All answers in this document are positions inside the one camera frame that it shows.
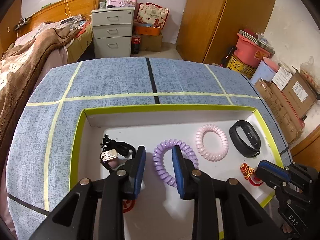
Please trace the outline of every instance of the shipping box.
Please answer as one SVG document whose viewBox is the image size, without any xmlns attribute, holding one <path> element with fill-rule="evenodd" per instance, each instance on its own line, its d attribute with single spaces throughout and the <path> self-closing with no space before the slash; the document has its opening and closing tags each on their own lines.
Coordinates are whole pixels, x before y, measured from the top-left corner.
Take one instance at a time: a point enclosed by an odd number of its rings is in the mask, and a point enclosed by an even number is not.
<svg viewBox="0 0 320 240">
<path fill-rule="evenodd" d="M 162 34 L 158 36 L 153 35 L 140 35 L 141 43 L 140 43 L 140 51 L 154 51 L 161 52 L 162 45 Z"/>
<path fill-rule="evenodd" d="M 254 87 L 270 107 L 287 143 L 299 138 L 302 134 L 304 123 L 297 117 L 278 87 L 271 82 L 262 80 L 257 81 Z"/>
<path fill-rule="evenodd" d="M 298 71 L 290 78 L 283 90 L 283 94 L 299 118 L 302 118 L 316 101 L 316 93 L 305 82 Z"/>
</svg>

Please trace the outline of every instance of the pink bucket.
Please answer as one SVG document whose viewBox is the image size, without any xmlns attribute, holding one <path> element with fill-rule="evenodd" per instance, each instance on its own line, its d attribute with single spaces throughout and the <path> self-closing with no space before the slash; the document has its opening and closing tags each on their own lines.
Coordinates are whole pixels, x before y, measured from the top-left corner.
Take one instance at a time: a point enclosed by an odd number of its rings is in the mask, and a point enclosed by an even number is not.
<svg viewBox="0 0 320 240">
<path fill-rule="evenodd" d="M 260 61 L 264 57 L 269 57 L 271 55 L 270 52 L 254 44 L 241 34 L 237 33 L 237 35 L 239 36 L 239 39 L 236 45 L 237 49 L 234 54 L 246 65 L 258 67 Z"/>
</svg>

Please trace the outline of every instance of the plastic bag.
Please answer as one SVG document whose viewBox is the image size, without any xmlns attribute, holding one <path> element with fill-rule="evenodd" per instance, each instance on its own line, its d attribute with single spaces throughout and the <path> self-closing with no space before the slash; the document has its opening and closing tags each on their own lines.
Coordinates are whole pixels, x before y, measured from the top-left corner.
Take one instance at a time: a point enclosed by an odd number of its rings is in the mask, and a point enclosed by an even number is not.
<svg viewBox="0 0 320 240">
<path fill-rule="evenodd" d="M 308 62 L 300 65 L 300 73 L 310 86 L 320 94 L 320 68 L 314 65 L 315 61 L 310 56 Z"/>
<path fill-rule="evenodd" d="M 153 27 L 163 29 L 168 14 L 169 9 L 153 3 L 141 3 L 136 22 L 140 24 L 152 24 Z"/>
</svg>

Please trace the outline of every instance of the wardrobe door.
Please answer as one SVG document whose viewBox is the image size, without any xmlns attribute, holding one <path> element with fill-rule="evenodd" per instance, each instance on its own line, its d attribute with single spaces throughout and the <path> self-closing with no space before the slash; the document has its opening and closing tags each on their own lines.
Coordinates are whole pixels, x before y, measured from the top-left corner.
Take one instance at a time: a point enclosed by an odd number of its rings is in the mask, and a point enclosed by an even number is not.
<svg viewBox="0 0 320 240">
<path fill-rule="evenodd" d="M 240 29 L 264 33 L 276 0 L 227 0 L 204 63 L 221 63 L 228 49 L 235 46 Z"/>
<path fill-rule="evenodd" d="M 320 125 L 291 150 L 296 163 L 320 169 Z"/>
<path fill-rule="evenodd" d="M 203 62 L 226 0 L 187 0 L 177 39 L 184 60 Z"/>
</svg>

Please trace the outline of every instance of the blue gripper pad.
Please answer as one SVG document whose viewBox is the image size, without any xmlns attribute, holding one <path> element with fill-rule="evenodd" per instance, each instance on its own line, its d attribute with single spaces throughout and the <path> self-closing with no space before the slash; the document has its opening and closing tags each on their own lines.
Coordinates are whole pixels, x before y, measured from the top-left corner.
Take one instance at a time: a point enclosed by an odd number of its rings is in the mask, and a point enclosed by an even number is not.
<svg viewBox="0 0 320 240">
<path fill-rule="evenodd" d="M 143 177 L 145 163 L 146 163 L 146 149 L 143 148 L 139 167 L 138 167 L 137 176 L 135 177 L 135 180 L 134 180 L 134 196 L 135 196 L 135 198 L 138 197 L 140 190 L 141 190 L 141 183 L 142 183 L 142 177 Z"/>
<path fill-rule="evenodd" d="M 178 160 L 178 153 L 175 147 L 172 148 L 172 164 L 174 169 L 174 175 L 176 177 L 178 193 L 180 195 L 180 198 L 183 198 L 185 194 L 184 185 L 183 185 L 184 184 L 183 175 L 182 175 L 180 163 Z"/>
<path fill-rule="evenodd" d="M 284 181 L 286 182 L 289 182 L 291 179 L 290 179 L 290 176 L 283 171 L 282 168 L 280 167 L 275 167 L 269 163 L 266 163 L 266 162 L 260 162 L 258 167 L 263 167 L 267 170 L 270 170 L 270 171 L 273 171 L 274 173 L 276 173 L 281 179 L 283 179 Z"/>
</svg>

